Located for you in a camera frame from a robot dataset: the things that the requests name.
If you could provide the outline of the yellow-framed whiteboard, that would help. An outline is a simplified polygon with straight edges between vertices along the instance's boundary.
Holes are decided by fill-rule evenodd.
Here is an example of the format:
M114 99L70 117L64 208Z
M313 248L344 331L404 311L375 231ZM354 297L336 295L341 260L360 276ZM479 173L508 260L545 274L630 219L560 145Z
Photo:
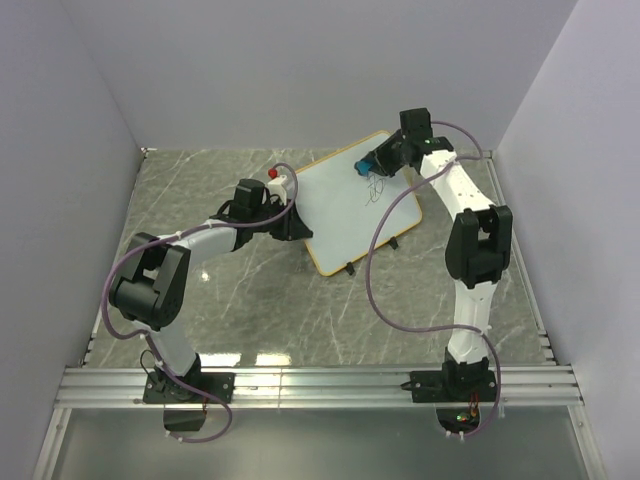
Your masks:
M305 241L311 259L328 277L366 256L379 222L391 203L410 187L409 175L358 175L354 168L390 136L375 132L296 171L296 208L313 232Z

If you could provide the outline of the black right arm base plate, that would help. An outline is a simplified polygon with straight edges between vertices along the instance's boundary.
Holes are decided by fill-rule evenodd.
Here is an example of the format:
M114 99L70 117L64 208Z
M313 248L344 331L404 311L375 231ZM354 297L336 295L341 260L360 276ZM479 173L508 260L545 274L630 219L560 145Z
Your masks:
M491 371L471 381L459 380L443 371L411 371L409 380L400 388L411 394L414 403L492 402L497 398L497 383Z

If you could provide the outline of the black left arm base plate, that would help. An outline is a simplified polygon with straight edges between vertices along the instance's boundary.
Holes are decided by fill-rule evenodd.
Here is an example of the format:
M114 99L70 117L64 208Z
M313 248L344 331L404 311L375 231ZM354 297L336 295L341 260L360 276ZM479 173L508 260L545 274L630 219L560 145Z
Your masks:
M149 373L142 397L144 404L196 404L210 402L215 396L224 403L232 400L235 384L233 373L200 373L194 378L182 379L183 386L164 371Z

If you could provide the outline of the blue bone-shaped whiteboard eraser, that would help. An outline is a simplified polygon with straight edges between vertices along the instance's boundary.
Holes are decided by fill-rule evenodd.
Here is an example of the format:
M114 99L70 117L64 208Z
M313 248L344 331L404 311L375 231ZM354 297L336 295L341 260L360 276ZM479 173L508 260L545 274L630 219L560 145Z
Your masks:
M367 177L373 171L376 163L371 158L363 158L354 163L354 169L359 176Z

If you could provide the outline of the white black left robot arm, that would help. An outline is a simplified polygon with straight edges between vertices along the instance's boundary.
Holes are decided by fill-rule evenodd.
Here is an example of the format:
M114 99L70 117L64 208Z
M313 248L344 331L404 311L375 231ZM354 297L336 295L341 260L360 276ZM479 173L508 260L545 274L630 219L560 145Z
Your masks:
M301 219L295 202L277 195L228 200L210 219L183 234L134 236L121 265L107 283L108 303L135 326L149 345L158 378L180 402L202 390L201 360L186 339L177 317L191 269L217 255L232 253L256 234L278 241L307 240L313 231Z

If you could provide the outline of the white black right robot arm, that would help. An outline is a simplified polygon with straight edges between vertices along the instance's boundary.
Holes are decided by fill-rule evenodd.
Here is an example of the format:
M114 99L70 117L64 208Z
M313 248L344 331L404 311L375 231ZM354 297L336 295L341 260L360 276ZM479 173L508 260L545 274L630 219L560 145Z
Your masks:
M448 397L461 400L497 383L485 337L494 293L510 263L513 214L481 192L444 137L397 131L354 168L362 176L391 177L405 166L433 187L452 219L445 266L454 281L454 320L440 384Z

